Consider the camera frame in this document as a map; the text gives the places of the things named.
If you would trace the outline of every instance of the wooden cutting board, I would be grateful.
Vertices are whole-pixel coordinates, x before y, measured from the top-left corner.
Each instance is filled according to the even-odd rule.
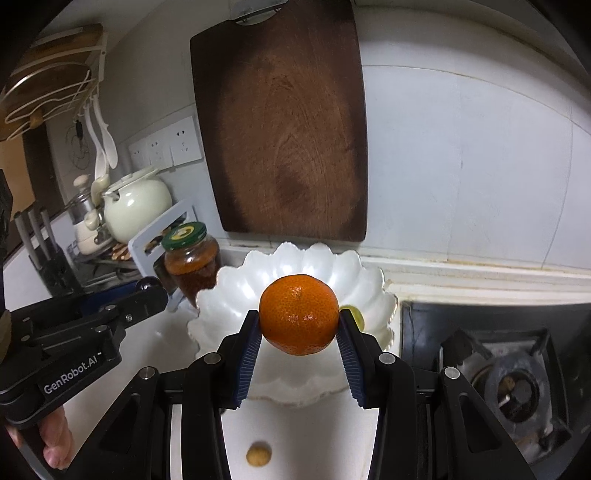
[[[349,0],[289,0],[191,39],[199,125],[229,232],[361,241],[367,130]]]

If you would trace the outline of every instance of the dish rack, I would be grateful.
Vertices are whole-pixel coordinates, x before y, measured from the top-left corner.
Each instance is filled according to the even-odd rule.
[[[37,40],[0,92],[0,141],[67,111],[81,116],[104,78],[107,38],[95,24]]]
[[[165,229],[181,219],[182,223],[196,222],[195,208],[193,201],[182,200],[166,210],[129,241],[129,253],[143,277],[161,277],[162,273],[158,275],[154,264],[164,255],[164,247],[160,243],[149,250],[146,249],[146,246],[162,235]],[[183,293],[179,288],[176,288],[174,292],[168,294],[166,310],[175,312],[183,298]]]

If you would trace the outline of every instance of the lime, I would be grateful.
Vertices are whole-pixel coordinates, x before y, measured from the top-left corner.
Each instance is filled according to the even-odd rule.
[[[363,315],[357,307],[353,307],[352,305],[343,305],[339,310],[349,309],[351,310],[351,314],[353,315],[353,320],[357,324],[357,328],[360,332],[363,332],[365,328],[365,321],[363,320]]]

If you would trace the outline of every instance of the human hand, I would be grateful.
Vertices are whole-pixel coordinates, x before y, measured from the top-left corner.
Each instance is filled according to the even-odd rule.
[[[52,411],[39,422],[39,435],[45,443],[43,458],[52,468],[63,470],[72,462],[74,456],[74,438],[68,427],[64,407]],[[8,433],[15,445],[20,448],[22,436],[14,427],[7,425]]]

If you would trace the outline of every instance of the black stovetop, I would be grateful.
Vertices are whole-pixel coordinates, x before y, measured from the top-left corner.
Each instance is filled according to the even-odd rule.
[[[467,368],[474,359],[477,365],[492,364],[497,359],[491,358],[491,353],[502,357],[517,355],[515,349],[535,352],[537,361],[533,363],[543,367],[550,383],[545,421],[553,423],[555,433],[560,431],[561,436],[545,454],[526,458],[538,480],[587,478],[591,462],[573,462],[573,458],[580,450],[584,455],[582,447],[591,432],[591,304],[496,307],[403,303],[401,308],[401,356],[414,367],[432,371],[460,367],[474,353],[463,365]],[[459,347],[450,348],[450,343]],[[571,463],[590,466],[572,472]]]

